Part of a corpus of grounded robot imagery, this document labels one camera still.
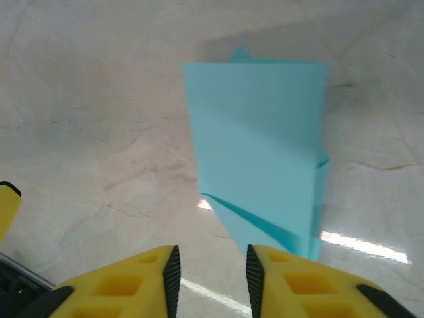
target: marble floor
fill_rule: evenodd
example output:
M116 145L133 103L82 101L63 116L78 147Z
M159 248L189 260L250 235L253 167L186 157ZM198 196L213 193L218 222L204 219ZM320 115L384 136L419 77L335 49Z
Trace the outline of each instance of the marble floor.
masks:
M248 317L180 66L244 44L329 63L320 261L424 317L423 31L422 0L0 0L0 179L23 193L1 251L58 283L178 244L179 317Z

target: blue paper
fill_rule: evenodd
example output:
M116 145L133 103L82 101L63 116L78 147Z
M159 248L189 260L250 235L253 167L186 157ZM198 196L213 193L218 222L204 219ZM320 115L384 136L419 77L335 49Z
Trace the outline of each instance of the blue paper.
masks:
M253 62L244 48L231 61L184 65L199 191L243 251L265 244L316 259L325 66Z

